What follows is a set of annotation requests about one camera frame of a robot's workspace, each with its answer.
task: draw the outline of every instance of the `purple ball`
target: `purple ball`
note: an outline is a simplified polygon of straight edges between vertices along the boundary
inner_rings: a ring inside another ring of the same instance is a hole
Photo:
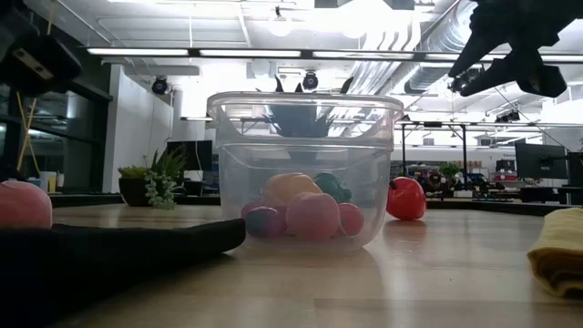
[[[285,215],[279,211],[260,206],[245,216],[247,233],[256,238],[281,237],[287,230]]]

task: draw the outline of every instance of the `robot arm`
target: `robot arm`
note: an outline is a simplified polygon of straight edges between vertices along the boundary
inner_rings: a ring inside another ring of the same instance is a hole
[[[567,83],[558,67],[544,65],[538,49],[553,46],[558,33],[583,17],[580,0],[472,0],[478,3],[470,17],[472,35],[449,76],[452,89],[471,96],[491,87],[516,81],[528,93],[557,97]],[[497,46],[508,43],[512,51],[478,75],[468,68]]]

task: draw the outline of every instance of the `plant pot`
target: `plant pot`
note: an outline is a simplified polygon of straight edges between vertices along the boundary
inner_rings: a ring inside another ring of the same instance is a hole
[[[119,192],[129,206],[151,206],[146,197],[146,181],[143,179],[119,178]]]

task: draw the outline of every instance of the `black mat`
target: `black mat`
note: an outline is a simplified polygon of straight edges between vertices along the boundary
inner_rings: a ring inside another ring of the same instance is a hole
[[[0,327],[44,327],[244,239],[241,219],[176,230],[0,230]]]

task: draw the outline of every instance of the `computer monitor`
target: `computer monitor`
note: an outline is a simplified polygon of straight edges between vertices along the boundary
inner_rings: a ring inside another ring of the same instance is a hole
[[[567,179],[565,149],[562,146],[515,144],[520,178]]]
[[[184,170],[212,170],[212,141],[170,141],[166,146],[168,152],[184,147],[187,155]]]

